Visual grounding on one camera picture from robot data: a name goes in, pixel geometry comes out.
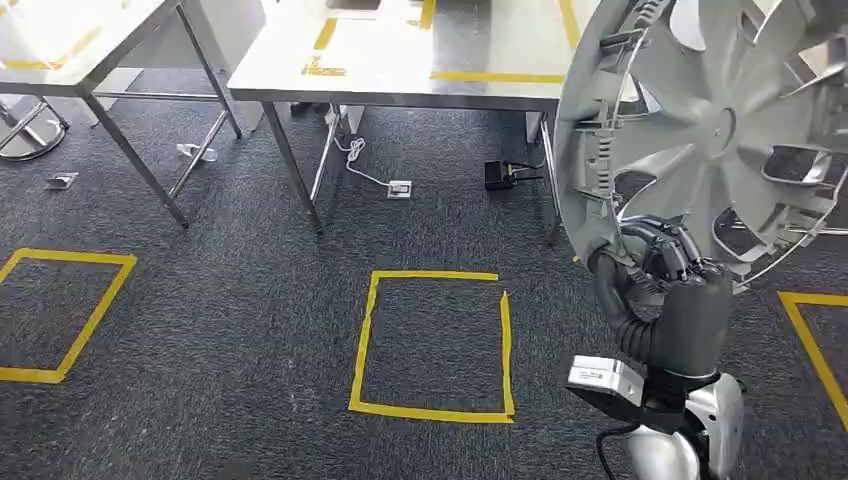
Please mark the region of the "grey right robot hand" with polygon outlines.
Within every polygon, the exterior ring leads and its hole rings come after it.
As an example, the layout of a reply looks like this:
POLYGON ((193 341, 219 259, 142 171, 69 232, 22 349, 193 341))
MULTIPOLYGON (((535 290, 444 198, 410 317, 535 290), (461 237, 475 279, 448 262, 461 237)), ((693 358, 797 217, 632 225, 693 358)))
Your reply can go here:
POLYGON ((661 314, 651 322, 632 314, 620 346, 652 368, 689 378, 713 375, 732 310, 732 276, 701 254, 682 224, 639 215, 623 220, 620 230, 645 241, 646 271, 668 285, 661 314))

